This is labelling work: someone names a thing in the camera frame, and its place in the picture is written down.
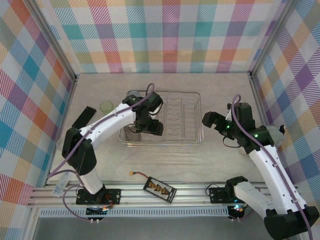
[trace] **circuit board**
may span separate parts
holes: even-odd
[[[168,203],[172,203],[174,196],[177,192],[177,189],[157,180],[153,177],[149,177],[146,181],[143,190],[155,195],[162,200],[165,200]]]

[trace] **plaid wall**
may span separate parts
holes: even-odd
[[[71,63],[83,73],[247,72],[286,4],[286,0],[37,2]]]
[[[279,149],[282,164],[306,201],[319,208],[319,0],[299,1],[257,76],[269,122],[287,126]]]
[[[72,81],[23,0],[0,0],[0,240],[45,177]]]

